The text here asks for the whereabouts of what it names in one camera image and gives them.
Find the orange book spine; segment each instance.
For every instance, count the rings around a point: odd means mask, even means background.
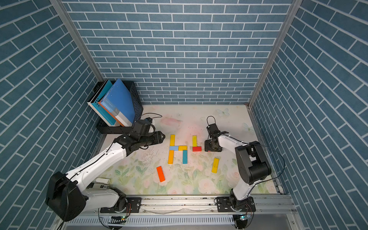
[[[121,126],[124,126],[114,115],[112,115],[102,104],[101,102],[97,102],[104,110],[106,110]]]

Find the black wire basket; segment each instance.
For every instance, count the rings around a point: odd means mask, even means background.
[[[135,112],[134,121],[136,121],[142,115],[143,112],[141,100],[139,99],[138,92],[137,89],[135,88],[133,81],[122,81],[122,82],[127,87],[132,97],[133,108]],[[95,92],[102,84],[103,82],[97,82],[96,86],[93,88],[93,92]],[[123,126],[110,127],[101,118],[99,119],[96,128],[102,134],[125,134],[129,133],[130,130],[132,129],[132,127],[123,127]]]

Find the wooden block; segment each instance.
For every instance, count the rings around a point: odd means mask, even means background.
[[[159,175],[160,182],[165,181],[165,176],[163,175],[163,171],[162,171],[161,166],[157,167],[156,169],[157,169],[157,173]]]
[[[197,147],[197,136],[194,135],[192,140],[193,140],[193,147]]]
[[[193,152],[201,152],[202,151],[202,147],[198,146],[198,147],[194,147],[193,146]]]
[[[170,146],[169,150],[179,151],[179,146]]]
[[[188,164],[188,150],[183,150],[183,164]]]
[[[219,159],[218,158],[213,159],[213,166],[212,166],[213,173],[217,173],[218,166],[219,166]]]
[[[179,151],[188,150],[188,147],[186,145],[179,145]]]
[[[174,162],[174,150],[170,150],[168,164],[173,164],[173,162]]]
[[[170,146],[174,146],[175,145],[175,135],[171,135],[170,136]]]

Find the ventilation slot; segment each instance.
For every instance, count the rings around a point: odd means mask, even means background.
[[[111,224],[116,222],[110,216],[100,216],[101,222],[105,225],[110,223],[110,226],[122,226],[121,224]],[[130,227],[151,227],[151,226],[171,226],[171,225],[201,225],[201,224],[232,224],[232,215],[144,215],[144,216],[130,216],[123,226]],[[70,226],[98,226],[101,223],[97,216],[80,216],[69,222]]]

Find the book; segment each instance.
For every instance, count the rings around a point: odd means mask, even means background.
[[[115,120],[98,102],[106,95],[106,93],[113,86],[110,80],[106,80],[92,97],[87,101],[87,104],[101,117],[101,119],[110,127],[120,126],[119,122]]]
[[[132,126],[135,117],[132,97],[120,79],[114,83],[98,104],[122,126]]]

